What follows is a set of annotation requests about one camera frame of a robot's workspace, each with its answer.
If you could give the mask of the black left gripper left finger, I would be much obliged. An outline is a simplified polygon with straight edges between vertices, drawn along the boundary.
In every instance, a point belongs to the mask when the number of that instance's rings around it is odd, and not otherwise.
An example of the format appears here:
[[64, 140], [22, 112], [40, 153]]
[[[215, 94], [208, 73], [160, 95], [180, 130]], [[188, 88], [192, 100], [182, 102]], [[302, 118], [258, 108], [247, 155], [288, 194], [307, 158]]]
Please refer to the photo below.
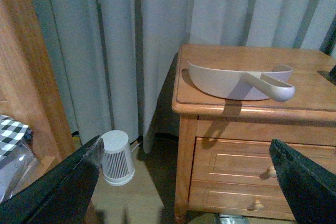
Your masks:
[[104, 143], [96, 136], [9, 200], [1, 223], [84, 223], [101, 166]]

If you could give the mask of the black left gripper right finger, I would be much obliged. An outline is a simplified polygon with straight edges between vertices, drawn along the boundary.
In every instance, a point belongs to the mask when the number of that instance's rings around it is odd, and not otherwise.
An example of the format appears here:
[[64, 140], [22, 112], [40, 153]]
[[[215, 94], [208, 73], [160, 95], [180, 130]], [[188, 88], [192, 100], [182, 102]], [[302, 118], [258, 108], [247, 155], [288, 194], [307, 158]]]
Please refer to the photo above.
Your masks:
[[335, 223], [335, 174], [273, 139], [269, 148], [277, 180], [297, 223]]

